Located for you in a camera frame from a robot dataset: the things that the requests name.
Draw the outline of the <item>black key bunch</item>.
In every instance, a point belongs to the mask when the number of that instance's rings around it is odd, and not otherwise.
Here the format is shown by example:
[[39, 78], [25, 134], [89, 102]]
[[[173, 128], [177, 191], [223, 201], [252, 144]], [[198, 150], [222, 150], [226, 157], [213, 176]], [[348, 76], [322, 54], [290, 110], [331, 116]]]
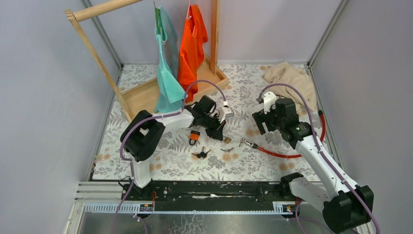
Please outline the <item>black key bunch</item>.
[[206, 147], [203, 146], [199, 153], [191, 153], [192, 156], [196, 157], [197, 159], [205, 159], [209, 152], [212, 150], [206, 150]]

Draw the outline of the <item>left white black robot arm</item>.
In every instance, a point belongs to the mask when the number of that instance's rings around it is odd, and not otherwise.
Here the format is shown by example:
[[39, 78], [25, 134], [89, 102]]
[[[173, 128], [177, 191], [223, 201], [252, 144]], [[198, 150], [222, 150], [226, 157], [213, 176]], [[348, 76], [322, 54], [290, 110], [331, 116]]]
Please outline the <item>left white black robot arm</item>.
[[227, 101], [216, 110], [216, 102], [208, 96], [175, 112], [151, 114], [140, 111], [120, 137], [121, 158], [131, 163], [132, 194], [139, 200], [149, 198], [151, 188], [148, 184], [152, 180], [149, 158], [164, 133], [201, 126], [209, 138], [223, 141], [226, 120], [233, 114]]

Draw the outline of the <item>brass padlock with key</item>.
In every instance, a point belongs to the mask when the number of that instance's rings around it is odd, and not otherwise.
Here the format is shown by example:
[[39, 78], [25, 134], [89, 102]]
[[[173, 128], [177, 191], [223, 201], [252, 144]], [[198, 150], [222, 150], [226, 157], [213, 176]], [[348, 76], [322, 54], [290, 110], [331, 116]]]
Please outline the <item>brass padlock with key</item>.
[[230, 142], [231, 142], [231, 138], [229, 138], [229, 137], [225, 137], [224, 140], [223, 140], [223, 143], [225, 143], [225, 144], [229, 144]]

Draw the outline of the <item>orange black padlock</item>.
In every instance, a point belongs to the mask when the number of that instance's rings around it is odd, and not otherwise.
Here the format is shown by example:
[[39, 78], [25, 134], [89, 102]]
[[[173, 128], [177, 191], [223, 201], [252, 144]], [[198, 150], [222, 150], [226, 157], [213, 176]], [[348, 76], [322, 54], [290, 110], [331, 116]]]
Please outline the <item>orange black padlock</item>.
[[188, 141], [189, 145], [194, 146], [198, 142], [199, 137], [200, 137], [200, 132], [192, 130], [189, 134], [189, 141]]

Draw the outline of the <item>small brass padlock keys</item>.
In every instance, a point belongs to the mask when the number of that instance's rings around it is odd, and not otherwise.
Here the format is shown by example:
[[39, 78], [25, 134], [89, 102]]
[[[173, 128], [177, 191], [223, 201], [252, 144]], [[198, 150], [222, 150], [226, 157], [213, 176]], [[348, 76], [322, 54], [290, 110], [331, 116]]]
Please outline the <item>small brass padlock keys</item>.
[[230, 149], [221, 149], [221, 151], [223, 151], [224, 153], [230, 153], [231, 151], [235, 150], [234, 147], [230, 148]]

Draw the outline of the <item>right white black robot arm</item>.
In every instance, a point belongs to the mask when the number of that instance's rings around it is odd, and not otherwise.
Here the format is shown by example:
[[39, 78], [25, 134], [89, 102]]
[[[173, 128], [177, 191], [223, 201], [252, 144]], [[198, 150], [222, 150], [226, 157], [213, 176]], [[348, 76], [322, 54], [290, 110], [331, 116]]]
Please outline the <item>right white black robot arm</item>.
[[299, 120], [292, 99], [276, 99], [253, 113], [260, 133], [279, 131], [282, 138], [311, 166], [323, 187], [309, 182], [300, 173], [281, 178], [279, 193], [287, 201], [299, 197], [322, 213], [325, 223], [336, 234], [369, 223], [374, 193], [359, 186], [325, 150], [308, 122]]

